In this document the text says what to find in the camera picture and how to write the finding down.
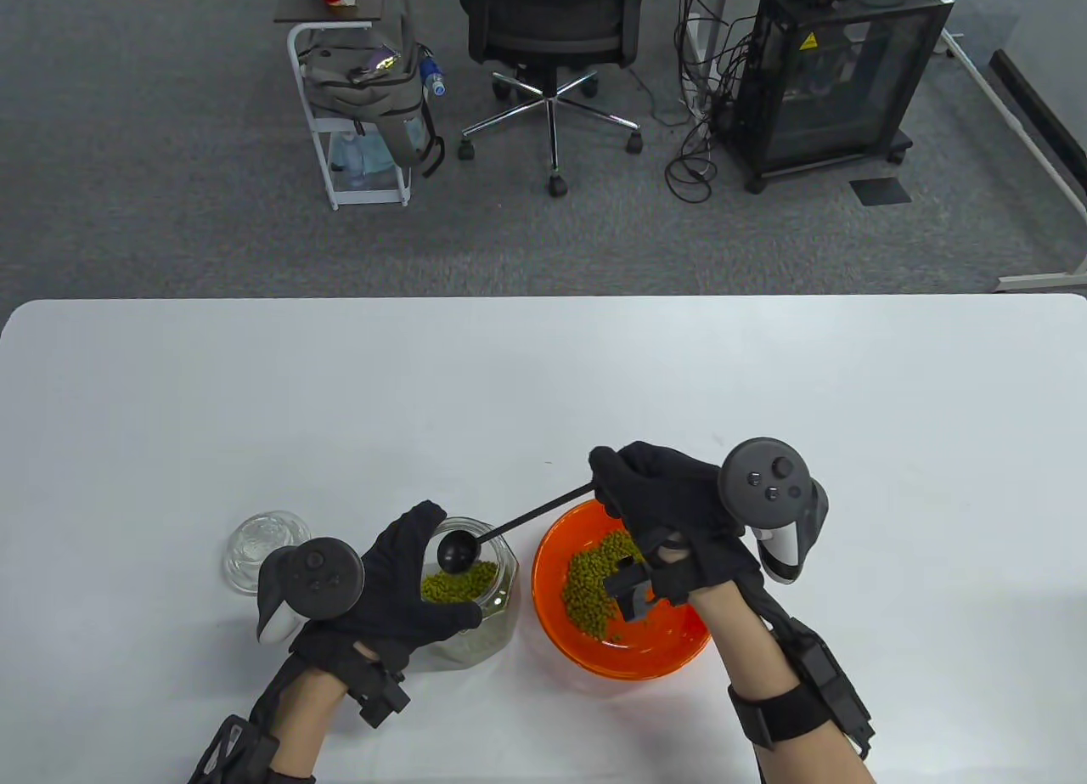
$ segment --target glass jar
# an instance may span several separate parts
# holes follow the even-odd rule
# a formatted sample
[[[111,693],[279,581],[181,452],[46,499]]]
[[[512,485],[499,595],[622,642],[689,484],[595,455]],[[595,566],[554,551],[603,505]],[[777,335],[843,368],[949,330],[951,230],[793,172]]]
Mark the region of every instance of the glass jar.
[[[293,512],[278,509],[247,518],[226,542],[223,574],[235,592],[257,594],[257,578],[264,558],[280,546],[301,546],[310,527]]]
[[[493,526],[474,518],[447,518],[438,525],[426,545],[423,557],[423,577],[441,570],[438,568],[438,544],[453,530],[466,530],[475,536],[485,535]],[[505,538],[499,535],[479,545],[479,560],[498,564],[490,588],[476,598],[483,609],[483,623],[478,629],[462,631],[449,639],[435,643],[433,650],[458,668],[471,668],[502,650],[513,636],[513,627],[521,612],[520,565]]]

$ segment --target black cabinet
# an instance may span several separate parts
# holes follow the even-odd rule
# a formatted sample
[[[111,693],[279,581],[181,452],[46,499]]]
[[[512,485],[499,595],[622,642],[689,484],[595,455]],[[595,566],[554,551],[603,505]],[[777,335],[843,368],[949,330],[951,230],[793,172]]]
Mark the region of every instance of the black cabinet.
[[[865,155],[900,162],[902,115],[952,0],[761,0],[728,145],[763,178]]]

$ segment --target gray backpack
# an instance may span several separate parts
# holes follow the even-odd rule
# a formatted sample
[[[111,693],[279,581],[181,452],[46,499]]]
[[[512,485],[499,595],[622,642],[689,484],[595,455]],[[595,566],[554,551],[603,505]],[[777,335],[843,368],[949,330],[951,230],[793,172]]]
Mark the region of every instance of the gray backpack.
[[[434,129],[430,109],[420,76],[422,49],[407,16],[400,20],[399,39],[376,28],[312,30],[298,59],[307,98],[315,110],[377,126],[397,166],[411,169],[426,162],[437,148],[435,162],[423,170],[428,178],[446,159],[446,142]],[[421,117],[426,144],[416,148],[408,123]]]

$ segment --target human hand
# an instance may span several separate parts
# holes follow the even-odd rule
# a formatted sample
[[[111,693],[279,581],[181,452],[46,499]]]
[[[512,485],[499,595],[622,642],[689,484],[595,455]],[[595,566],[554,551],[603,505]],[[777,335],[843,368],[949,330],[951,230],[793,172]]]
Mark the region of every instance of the human hand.
[[[389,524],[362,556],[365,578],[357,605],[341,617],[307,623],[303,634],[342,634],[385,663],[397,655],[402,662],[392,664],[399,665],[421,646],[477,627],[483,612],[475,602],[426,602],[420,593],[424,551],[443,520],[441,507],[423,501]]]
[[[635,441],[619,452],[595,448],[589,466],[597,499],[608,514],[623,521],[651,562],[672,562],[689,550],[705,585],[758,571],[758,562],[739,540],[744,526],[722,505],[716,465]]]

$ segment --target skin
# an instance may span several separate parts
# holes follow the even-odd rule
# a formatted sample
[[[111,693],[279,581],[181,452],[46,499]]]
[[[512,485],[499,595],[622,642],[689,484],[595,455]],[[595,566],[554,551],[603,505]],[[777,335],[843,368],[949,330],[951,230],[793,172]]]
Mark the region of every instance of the skin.
[[[695,607],[717,647],[737,694],[749,701],[795,688],[799,680],[772,633],[740,596],[735,583],[692,592]],[[367,659],[377,657],[355,644]],[[279,749],[272,769],[308,779],[321,754],[347,686],[332,674],[311,669],[284,692],[272,735]],[[849,739],[833,722],[807,735],[780,742],[773,751],[755,748],[767,784],[874,784]]]
[[[740,596],[735,583],[692,592],[690,605],[710,630],[728,679],[748,701],[780,696],[800,681],[772,633]],[[755,747],[766,784],[874,784],[852,744],[834,722],[779,742],[774,750]]]

